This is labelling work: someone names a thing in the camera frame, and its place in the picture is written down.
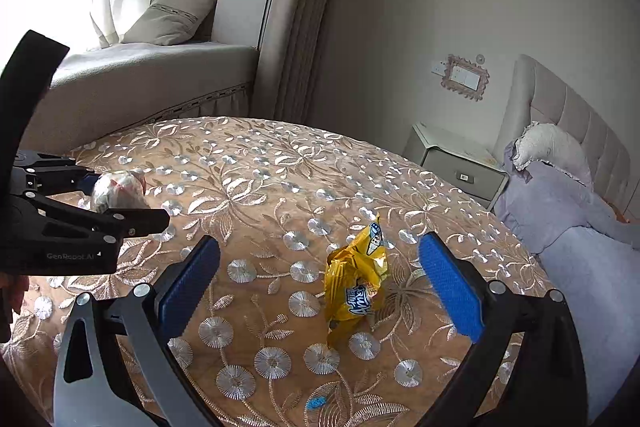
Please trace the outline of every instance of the tablecloth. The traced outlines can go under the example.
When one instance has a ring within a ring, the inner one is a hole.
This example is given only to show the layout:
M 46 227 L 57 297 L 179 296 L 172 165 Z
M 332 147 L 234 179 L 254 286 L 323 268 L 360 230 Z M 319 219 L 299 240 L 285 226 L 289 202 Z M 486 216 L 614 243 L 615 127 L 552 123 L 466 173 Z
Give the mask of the tablecloth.
M 30 400 L 52 418 L 56 350 L 74 296 L 128 293 L 183 259 L 204 233 L 220 269 L 170 348 L 227 425 L 413 426 L 470 346 L 457 334 L 416 257 L 435 230 L 455 256 L 512 291 L 544 295 L 546 275 L 493 214 L 432 172 L 339 134 L 243 118 L 164 121 L 72 153 L 97 172 L 143 172 L 162 233 L 127 239 L 111 275 L 32 277 L 9 343 L 0 346 Z M 57 196 L 88 207 L 81 193 Z M 380 214 L 390 275 L 385 303 L 330 349 L 322 313 L 326 256 Z M 483 405 L 507 382 L 514 335 Z M 121 348 L 146 407 L 161 413 L 135 359 Z M 324 404 L 309 409 L 309 402 Z

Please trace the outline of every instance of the hand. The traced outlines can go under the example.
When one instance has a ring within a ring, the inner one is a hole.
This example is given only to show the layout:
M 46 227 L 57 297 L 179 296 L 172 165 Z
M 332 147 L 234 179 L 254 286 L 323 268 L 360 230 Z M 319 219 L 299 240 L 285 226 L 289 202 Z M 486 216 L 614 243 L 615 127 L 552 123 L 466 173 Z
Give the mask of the hand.
M 0 272 L 0 289 L 8 289 L 9 304 L 14 312 L 20 313 L 24 293 L 29 290 L 29 277 L 26 275 L 7 275 Z

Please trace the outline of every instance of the drawer handle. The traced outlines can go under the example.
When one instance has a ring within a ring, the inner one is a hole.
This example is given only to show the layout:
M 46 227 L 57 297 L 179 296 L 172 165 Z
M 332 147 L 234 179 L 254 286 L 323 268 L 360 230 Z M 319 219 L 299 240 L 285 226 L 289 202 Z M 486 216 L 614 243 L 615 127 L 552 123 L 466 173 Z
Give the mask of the drawer handle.
M 456 172 L 456 179 L 468 184 L 473 184 L 475 181 L 471 174 L 465 174 L 464 172 Z

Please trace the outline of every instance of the headboard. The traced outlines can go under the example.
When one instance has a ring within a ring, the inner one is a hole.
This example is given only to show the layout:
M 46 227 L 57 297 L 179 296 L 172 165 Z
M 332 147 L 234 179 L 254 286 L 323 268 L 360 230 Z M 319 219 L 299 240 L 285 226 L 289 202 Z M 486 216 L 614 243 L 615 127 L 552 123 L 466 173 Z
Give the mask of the headboard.
M 531 121 L 555 123 L 580 142 L 596 194 L 623 205 L 630 159 L 626 148 L 604 120 L 571 87 L 537 60 L 520 55 L 494 156 L 502 161 L 504 148 L 522 135 Z

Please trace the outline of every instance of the purple blanket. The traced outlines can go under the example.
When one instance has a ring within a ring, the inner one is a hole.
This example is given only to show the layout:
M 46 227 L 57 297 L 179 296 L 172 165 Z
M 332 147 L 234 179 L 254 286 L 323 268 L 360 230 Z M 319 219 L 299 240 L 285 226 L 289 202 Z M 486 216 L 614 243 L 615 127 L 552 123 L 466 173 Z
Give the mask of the purple blanket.
M 536 161 L 526 171 L 516 171 L 512 153 L 513 142 L 504 150 L 509 184 L 494 211 L 530 253 L 541 253 L 571 227 L 592 228 L 640 248 L 640 225 L 616 221 L 610 206 L 597 194 L 549 165 Z

